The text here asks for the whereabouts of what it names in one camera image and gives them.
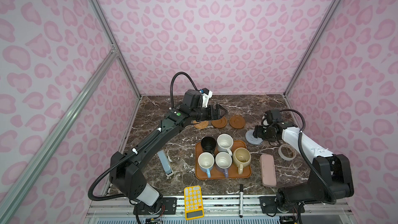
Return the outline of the black cup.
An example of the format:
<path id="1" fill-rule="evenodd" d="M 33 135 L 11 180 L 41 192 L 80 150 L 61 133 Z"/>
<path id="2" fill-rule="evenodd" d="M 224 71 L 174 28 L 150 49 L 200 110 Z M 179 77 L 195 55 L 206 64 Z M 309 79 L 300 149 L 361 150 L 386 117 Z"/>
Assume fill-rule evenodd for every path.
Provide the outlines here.
<path id="1" fill-rule="evenodd" d="M 203 152 L 208 152 L 214 156 L 217 142 L 213 137 L 206 136 L 201 140 L 201 147 Z"/>

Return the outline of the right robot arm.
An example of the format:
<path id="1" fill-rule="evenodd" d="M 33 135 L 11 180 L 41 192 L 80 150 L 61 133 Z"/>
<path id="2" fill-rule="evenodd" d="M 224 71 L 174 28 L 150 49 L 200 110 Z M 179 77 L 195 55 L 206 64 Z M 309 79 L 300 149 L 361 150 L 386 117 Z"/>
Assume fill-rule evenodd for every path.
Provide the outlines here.
<path id="1" fill-rule="evenodd" d="M 306 182 L 278 189 L 277 208 L 288 210 L 300 203 L 335 204 L 354 195 L 349 159 L 321 147 L 304 134 L 303 128 L 290 122 L 257 125 L 254 137 L 270 142 L 284 141 L 300 153 L 310 168 Z"/>

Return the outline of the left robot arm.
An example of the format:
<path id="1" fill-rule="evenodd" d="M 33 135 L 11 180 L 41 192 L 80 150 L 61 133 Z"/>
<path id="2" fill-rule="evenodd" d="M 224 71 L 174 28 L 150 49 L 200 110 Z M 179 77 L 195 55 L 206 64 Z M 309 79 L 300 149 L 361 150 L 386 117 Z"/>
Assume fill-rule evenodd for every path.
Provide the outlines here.
<path id="1" fill-rule="evenodd" d="M 152 157 L 172 138 L 181 133 L 193 121 L 219 120 L 228 113 L 220 104 L 208 107 L 188 107 L 179 105 L 169 110 L 152 131 L 131 151 L 116 152 L 111 157 L 109 181 L 121 193 L 114 198 L 127 197 L 129 200 L 144 203 L 152 212 L 161 208 L 162 195 L 147 183 L 143 170 Z"/>

